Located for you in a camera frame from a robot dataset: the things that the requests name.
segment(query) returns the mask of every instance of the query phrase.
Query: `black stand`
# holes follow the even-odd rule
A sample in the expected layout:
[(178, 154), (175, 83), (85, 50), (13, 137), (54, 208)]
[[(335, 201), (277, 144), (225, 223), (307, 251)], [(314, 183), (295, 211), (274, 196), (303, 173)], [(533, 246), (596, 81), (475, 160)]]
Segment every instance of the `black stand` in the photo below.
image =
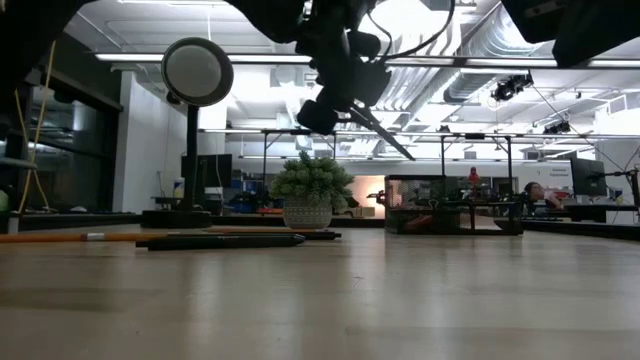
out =
[(211, 226), (211, 213), (194, 210), (196, 173), (198, 171), (198, 112), (189, 105), (187, 110), (187, 159), (184, 169), (184, 199), (178, 211), (148, 210), (142, 212), (141, 226), (154, 229), (193, 229)]
[(598, 174), (598, 177), (625, 176), (631, 178), (631, 194), (633, 195), (633, 205), (640, 208), (640, 189), (638, 188), (638, 170), (616, 171), (612, 173)]

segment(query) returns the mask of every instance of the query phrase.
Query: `orange pencil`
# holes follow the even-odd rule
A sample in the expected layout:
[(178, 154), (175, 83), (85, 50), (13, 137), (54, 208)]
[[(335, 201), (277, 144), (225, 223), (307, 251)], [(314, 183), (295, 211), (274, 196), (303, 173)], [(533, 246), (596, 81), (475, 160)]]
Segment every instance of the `orange pencil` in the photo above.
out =
[(114, 242), (114, 241), (141, 241), (168, 236), (167, 233), (90, 233), (90, 234), (19, 234), (0, 235), (2, 243), (45, 243), (45, 242)]

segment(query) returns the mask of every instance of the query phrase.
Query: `spotlight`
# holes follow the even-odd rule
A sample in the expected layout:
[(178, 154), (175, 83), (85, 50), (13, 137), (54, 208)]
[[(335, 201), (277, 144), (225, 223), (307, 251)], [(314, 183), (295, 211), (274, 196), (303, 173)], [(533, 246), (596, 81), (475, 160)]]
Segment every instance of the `spotlight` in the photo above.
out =
[(514, 96), (524, 91), (525, 87), (533, 85), (531, 72), (527, 75), (509, 76), (506, 81), (499, 81), (498, 86), (491, 92), (491, 97), (495, 101), (509, 101)]
[(569, 122), (566, 120), (562, 120), (561, 122), (555, 125), (546, 127), (542, 133), (553, 135), (553, 134), (564, 134), (570, 131), (571, 131), (571, 125), (569, 124)]

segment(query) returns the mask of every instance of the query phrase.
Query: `computer monitor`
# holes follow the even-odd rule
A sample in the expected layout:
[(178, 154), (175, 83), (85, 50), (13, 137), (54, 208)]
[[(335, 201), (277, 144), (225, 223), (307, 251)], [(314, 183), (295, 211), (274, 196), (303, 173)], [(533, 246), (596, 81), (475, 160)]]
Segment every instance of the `computer monitor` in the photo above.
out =
[[(186, 156), (182, 157), (182, 177), (185, 177), (186, 159)], [(198, 177), (196, 179), (201, 179), (203, 187), (230, 188), (231, 170), (231, 154), (198, 155)]]
[(574, 195), (607, 196), (604, 164), (601, 161), (571, 159)]

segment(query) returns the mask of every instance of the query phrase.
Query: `person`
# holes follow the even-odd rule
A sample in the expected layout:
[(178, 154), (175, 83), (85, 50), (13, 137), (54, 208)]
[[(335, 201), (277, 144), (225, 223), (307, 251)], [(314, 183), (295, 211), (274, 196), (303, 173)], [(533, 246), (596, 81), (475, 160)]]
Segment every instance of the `person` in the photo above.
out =
[(562, 210), (562, 202), (556, 197), (553, 191), (544, 191), (542, 185), (532, 181), (524, 187), (524, 192), (528, 194), (531, 202), (545, 200), (547, 207), (553, 210)]

